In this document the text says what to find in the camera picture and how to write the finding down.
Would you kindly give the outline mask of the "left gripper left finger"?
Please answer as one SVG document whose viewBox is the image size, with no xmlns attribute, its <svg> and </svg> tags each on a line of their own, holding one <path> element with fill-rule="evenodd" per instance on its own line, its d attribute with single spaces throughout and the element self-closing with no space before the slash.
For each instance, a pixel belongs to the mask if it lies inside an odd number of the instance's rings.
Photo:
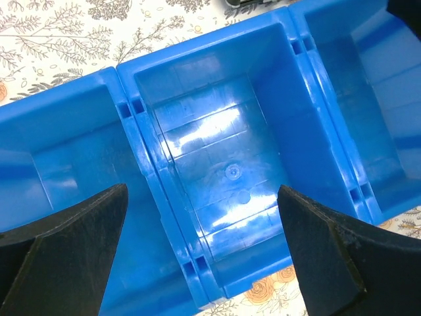
<svg viewBox="0 0 421 316">
<path fill-rule="evenodd" d="M 98 315 L 128 209 L 116 184 L 1 233 L 2 315 Z"/>
</svg>

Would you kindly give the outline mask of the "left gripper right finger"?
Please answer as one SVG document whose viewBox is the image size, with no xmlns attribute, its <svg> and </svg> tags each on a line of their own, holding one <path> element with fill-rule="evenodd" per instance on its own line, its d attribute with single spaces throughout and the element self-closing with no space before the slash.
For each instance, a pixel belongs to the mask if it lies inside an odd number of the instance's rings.
<svg viewBox="0 0 421 316">
<path fill-rule="evenodd" d="M 289 186 L 278 207 L 309 315 L 419 315 L 420 240 L 339 213 Z"/>
</svg>

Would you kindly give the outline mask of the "blue plastic divided bin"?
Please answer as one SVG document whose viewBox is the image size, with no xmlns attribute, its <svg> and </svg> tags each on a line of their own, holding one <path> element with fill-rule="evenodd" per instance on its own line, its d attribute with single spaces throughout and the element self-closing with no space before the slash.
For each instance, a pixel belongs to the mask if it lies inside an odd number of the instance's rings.
<svg viewBox="0 0 421 316">
<path fill-rule="evenodd" d="M 420 204 L 420 41 L 381 5 L 238 22 L 1 108 L 1 230 L 114 184 L 101 312 L 183 313 L 290 261 L 281 185 L 370 224 Z"/>
</svg>

